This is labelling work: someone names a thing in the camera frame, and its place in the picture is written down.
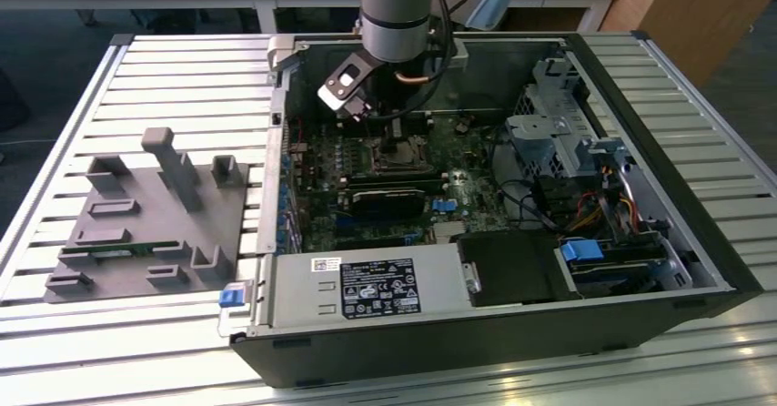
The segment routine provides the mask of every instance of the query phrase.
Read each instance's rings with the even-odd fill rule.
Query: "floor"
[[[0,11],[0,69],[31,118],[0,132],[0,235],[46,159],[113,34],[142,34],[127,11],[99,11],[83,27],[71,11]],[[210,11],[199,33],[237,33],[238,17]],[[777,2],[734,49],[702,93],[771,169],[777,169]]]

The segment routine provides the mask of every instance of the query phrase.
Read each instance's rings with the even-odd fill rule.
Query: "table leg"
[[[598,31],[606,16],[606,10],[611,0],[591,0],[591,5],[584,9],[582,19],[579,19],[578,31],[580,33],[591,33]]]
[[[77,13],[77,17],[85,26],[97,25],[97,19],[94,19],[94,10],[93,9],[81,8],[81,9],[75,9],[74,12]]]
[[[275,34],[278,32],[278,24],[275,22],[275,0],[255,0],[253,2],[255,9],[255,16],[258,17],[258,26],[263,34]]]

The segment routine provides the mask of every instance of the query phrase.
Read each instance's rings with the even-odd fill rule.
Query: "blue latch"
[[[598,242],[592,239],[572,239],[560,246],[560,255],[566,262],[600,260],[604,258]]]
[[[218,306],[222,308],[238,308],[245,304],[245,289],[223,289],[218,297]]]

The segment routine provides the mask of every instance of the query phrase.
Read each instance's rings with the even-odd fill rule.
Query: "motherboard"
[[[459,114],[405,124],[295,132],[305,252],[447,243],[509,227],[487,163],[494,127]]]

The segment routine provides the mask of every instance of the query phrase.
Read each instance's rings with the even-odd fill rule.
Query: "red wire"
[[[586,192],[584,194],[582,194],[582,196],[579,197],[578,200],[578,218],[579,218],[579,214],[582,213],[582,200],[588,197],[590,195],[595,195],[595,192]]]

